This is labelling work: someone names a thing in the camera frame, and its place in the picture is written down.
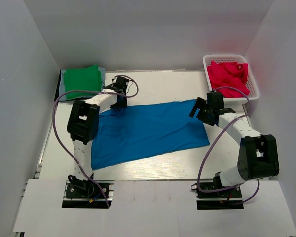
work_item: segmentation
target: red fabric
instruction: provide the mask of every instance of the red fabric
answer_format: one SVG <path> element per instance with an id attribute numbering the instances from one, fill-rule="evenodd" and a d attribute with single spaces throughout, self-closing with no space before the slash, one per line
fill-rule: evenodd
<path id="1" fill-rule="evenodd" d="M 212 61 L 211 65 L 207 67 L 209 80 L 212 85 L 212 89 L 221 86 L 231 86 L 242 91 L 248 95 L 250 91 L 245 86 L 248 76 L 248 64 L 247 63 L 215 63 Z M 224 97 L 243 97 L 241 93 L 232 89 L 220 89 Z"/>

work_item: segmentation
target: green cloth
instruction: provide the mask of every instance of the green cloth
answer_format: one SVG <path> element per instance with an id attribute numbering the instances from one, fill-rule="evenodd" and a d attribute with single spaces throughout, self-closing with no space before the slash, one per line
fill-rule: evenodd
<path id="1" fill-rule="evenodd" d="M 65 91 L 70 90 L 92 90 L 101 91 L 101 72 L 98 66 L 94 65 L 89 68 L 67 69 L 64 75 Z M 93 96 L 91 93 L 75 92 L 66 95 L 68 100 L 87 95 Z"/>

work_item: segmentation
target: laundry basket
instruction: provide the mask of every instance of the laundry basket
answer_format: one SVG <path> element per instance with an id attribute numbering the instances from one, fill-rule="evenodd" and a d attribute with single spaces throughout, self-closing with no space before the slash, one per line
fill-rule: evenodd
<path id="1" fill-rule="evenodd" d="M 212 90 L 211 82 L 209 80 L 207 66 L 210 66 L 210 64 L 214 61 L 215 63 L 228 63 L 228 62 L 237 62 L 237 63 L 247 63 L 246 59 L 241 55 L 235 55 L 235 54 L 212 54 L 212 55 L 205 55 L 203 57 L 203 63 L 204 63 L 204 69 L 207 79 L 207 84 L 209 87 L 209 90 Z M 250 67 L 248 66 L 248 80 L 246 83 L 246 87 L 250 91 L 250 94 L 248 95 L 250 100 L 257 100 L 260 96 L 255 78 L 252 75 L 252 72 L 250 70 Z M 247 103 L 247 99 L 245 97 L 239 97 L 239 98 L 224 98 L 223 99 L 226 105 L 243 105 Z"/>

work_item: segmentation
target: blue towel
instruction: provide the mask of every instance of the blue towel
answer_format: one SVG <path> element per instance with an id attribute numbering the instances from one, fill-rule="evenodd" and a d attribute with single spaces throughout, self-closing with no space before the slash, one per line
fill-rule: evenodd
<path id="1" fill-rule="evenodd" d="M 136 105 L 101 113 L 92 169 L 209 145 L 203 123 L 188 116 L 194 103 Z"/>

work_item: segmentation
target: white wall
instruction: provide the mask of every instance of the white wall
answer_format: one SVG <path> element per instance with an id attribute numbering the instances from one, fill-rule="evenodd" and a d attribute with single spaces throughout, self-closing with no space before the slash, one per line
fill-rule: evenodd
<path id="1" fill-rule="evenodd" d="M 243 55 L 273 0 L 25 0 L 61 68 L 199 69 Z"/>
<path id="2" fill-rule="evenodd" d="M 0 237 L 35 172 L 58 70 L 24 2 L 0 0 Z"/>
<path id="3" fill-rule="evenodd" d="M 251 121 L 277 138 L 279 181 L 296 226 L 296 0 L 274 1 L 245 56 L 261 93 Z"/>

